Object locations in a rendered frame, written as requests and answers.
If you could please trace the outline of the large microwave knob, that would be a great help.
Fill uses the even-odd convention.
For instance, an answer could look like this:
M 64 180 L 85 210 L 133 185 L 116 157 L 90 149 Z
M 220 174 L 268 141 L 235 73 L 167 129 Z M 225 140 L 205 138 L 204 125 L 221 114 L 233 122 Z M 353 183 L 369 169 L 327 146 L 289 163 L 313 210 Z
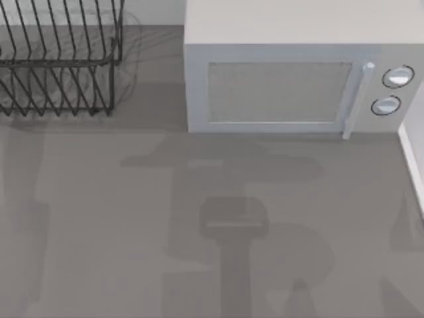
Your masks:
M 389 69 L 382 76 L 382 83 L 390 89 L 398 89 L 406 86 L 415 77 L 415 71 L 410 66 L 400 66 Z

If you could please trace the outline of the pale microwave oven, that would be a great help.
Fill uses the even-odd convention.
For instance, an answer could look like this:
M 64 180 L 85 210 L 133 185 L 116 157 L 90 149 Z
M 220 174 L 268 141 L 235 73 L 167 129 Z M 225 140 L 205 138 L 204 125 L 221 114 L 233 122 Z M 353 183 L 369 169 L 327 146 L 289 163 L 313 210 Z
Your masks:
M 373 45 L 375 70 L 352 134 L 396 133 L 424 80 L 424 0 L 187 0 L 186 44 Z M 385 87 L 382 76 L 400 66 L 414 79 Z M 391 95 L 401 107 L 373 114 L 372 103 Z

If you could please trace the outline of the microwave oven door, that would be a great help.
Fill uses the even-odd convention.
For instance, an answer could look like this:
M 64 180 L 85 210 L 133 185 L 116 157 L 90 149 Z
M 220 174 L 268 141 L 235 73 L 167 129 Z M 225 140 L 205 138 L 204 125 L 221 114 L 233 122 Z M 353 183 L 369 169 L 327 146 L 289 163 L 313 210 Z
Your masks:
M 340 133 L 378 49 L 363 44 L 186 44 L 192 133 Z

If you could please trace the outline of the small microwave knob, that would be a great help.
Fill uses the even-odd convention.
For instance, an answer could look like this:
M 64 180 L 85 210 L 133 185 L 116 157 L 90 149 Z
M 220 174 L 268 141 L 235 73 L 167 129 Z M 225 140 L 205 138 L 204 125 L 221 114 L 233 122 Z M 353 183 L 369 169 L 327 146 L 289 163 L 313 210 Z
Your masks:
M 375 100 L 371 105 L 371 111 L 377 116 L 388 116 L 395 113 L 401 107 L 401 100 L 396 96 L 389 96 Z

